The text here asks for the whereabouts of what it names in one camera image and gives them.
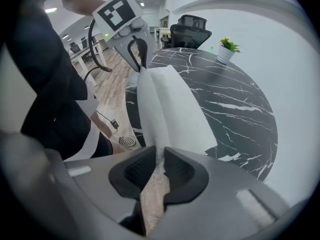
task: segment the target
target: sneaker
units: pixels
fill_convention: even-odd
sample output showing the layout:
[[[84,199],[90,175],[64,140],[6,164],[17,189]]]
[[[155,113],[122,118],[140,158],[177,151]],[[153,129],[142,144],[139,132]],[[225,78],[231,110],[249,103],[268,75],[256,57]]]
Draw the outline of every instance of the sneaker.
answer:
[[[136,140],[130,136],[122,136],[119,137],[119,144],[125,146],[133,146],[134,144],[136,144]]]

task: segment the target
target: wooden floor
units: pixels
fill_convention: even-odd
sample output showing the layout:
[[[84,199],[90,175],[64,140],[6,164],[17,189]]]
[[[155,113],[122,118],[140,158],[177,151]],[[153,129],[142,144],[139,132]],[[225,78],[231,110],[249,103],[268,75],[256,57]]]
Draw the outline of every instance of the wooden floor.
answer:
[[[158,51],[158,45],[154,45],[154,51]],[[132,45],[132,53],[138,58],[138,48]],[[119,124],[117,136],[132,136],[135,134],[132,130],[126,108],[126,84],[128,77],[133,69],[120,56],[115,49],[105,49],[103,56],[107,66],[113,69],[112,72],[104,72],[100,69],[95,69],[91,75],[97,83],[93,86],[90,80],[86,80],[88,88],[95,94],[99,101],[97,110],[110,120],[115,119]],[[96,67],[94,61],[86,62],[88,70]],[[80,64],[76,64],[75,68],[79,75],[84,78]],[[99,115],[99,118],[104,121],[110,129],[115,132],[109,121]],[[133,149],[140,148],[140,144],[136,141]],[[143,220],[147,235],[154,229],[164,214],[163,197],[170,191],[169,181],[163,174],[154,173],[143,192],[140,195]]]

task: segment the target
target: black marble tabletop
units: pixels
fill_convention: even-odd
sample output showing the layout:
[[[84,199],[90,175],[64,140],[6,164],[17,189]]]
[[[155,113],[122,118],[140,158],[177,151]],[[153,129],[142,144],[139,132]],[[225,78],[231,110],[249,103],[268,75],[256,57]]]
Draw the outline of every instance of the black marble tabletop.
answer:
[[[206,153],[264,180],[275,161],[278,132],[271,106],[259,86],[236,65],[224,65],[216,55],[198,49],[160,50],[153,54],[149,68],[167,65],[172,65],[190,87],[217,140],[218,145]],[[137,103],[138,75],[133,72],[127,82],[126,108],[133,131],[144,147]]]

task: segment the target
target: ceiling light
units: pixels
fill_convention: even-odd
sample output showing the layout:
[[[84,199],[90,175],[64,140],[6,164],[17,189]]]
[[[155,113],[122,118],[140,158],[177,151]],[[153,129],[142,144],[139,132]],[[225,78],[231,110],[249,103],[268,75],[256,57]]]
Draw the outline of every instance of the ceiling light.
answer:
[[[47,14],[49,14],[49,13],[55,12],[56,10],[57,10],[57,8],[50,8],[50,9],[45,9],[45,12],[46,12]]]

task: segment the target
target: person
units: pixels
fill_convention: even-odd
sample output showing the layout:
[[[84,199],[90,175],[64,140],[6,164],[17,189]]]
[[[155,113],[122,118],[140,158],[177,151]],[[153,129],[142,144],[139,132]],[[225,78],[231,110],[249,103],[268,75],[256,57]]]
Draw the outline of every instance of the person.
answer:
[[[64,161],[123,152],[120,144],[131,146],[135,140],[113,136],[100,120],[99,103],[73,67],[45,13],[44,1],[23,0],[13,34],[5,40],[21,74],[37,94],[21,132],[58,151]],[[62,0],[64,8],[85,16],[92,16],[103,3]]]

